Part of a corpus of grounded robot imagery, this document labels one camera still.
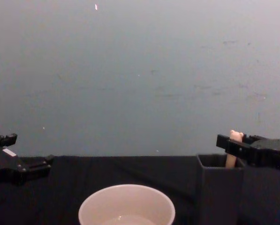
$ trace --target black tablecloth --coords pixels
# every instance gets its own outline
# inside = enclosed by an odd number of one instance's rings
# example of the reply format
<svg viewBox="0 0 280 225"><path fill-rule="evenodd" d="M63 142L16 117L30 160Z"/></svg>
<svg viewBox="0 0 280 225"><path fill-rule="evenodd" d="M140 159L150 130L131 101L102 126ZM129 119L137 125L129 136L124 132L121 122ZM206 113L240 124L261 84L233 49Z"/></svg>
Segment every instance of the black tablecloth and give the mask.
<svg viewBox="0 0 280 225"><path fill-rule="evenodd" d="M0 184L0 224L78 225L82 202L118 184L164 192L175 205L174 224L191 224L195 162L195 157L56 157L46 178L23 186ZM246 167L239 224L272 225L279 208L280 172Z"/></svg>

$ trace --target blue-gray wall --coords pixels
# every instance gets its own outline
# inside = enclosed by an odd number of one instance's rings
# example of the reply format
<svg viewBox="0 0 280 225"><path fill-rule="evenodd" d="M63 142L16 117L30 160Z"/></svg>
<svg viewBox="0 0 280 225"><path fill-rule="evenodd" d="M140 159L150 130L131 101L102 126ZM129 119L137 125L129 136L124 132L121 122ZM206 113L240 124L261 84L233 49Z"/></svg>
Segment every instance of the blue-gray wall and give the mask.
<svg viewBox="0 0 280 225"><path fill-rule="evenodd" d="M222 152L230 129L280 138L280 0L0 0L19 155Z"/></svg>

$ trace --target dark gray container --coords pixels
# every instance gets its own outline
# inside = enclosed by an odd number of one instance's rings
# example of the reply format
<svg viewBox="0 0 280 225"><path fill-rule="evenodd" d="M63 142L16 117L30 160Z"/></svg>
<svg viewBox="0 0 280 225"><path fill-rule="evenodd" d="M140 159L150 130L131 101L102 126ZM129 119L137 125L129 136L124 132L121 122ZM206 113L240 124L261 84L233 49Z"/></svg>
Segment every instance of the dark gray container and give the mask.
<svg viewBox="0 0 280 225"><path fill-rule="evenodd" d="M244 163L225 167L227 155L197 155L196 225L236 225Z"/></svg>

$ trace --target beige object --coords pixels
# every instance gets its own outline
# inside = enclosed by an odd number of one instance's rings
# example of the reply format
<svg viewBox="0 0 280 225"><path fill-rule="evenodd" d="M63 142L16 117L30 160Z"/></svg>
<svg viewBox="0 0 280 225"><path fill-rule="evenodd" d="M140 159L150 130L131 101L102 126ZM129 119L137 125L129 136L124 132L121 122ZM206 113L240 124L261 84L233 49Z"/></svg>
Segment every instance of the beige object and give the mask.
<svg viewBox="0 0 280 225"><path fill-rule="evenodd" d="M238 142L242 142L242 138L243 138L244 134L240 133L240 132L236 132L234 130L230 131L230 135L229 138ZM235 162L237 160L236 156L227 154L227 159L226 159L226 164L225 167L226 168L234 168L235 167Z"/></svg>
<svg viewBox="0 0 280 225"><path fill-rule="evenodd" d="M90 195L78 213L81 225L171 225L174 217L174 205L165 194L132 184Z"/></svg>

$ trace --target white label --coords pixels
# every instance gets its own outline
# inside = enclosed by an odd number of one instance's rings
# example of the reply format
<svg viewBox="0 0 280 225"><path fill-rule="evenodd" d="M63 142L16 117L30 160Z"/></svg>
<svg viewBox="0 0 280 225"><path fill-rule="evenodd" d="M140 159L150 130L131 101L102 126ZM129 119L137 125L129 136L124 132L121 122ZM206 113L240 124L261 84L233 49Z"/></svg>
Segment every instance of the white label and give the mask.
<svg viewBox="0 0 280 225"><path fill-rule="evenodd" d="M3 151L4 151L5 153L9 154L9 155L12 156L12 157L16 156L16 154L13 153L13 152L12 152L11 150L9 150L9 149L3 149Z"/></svg>

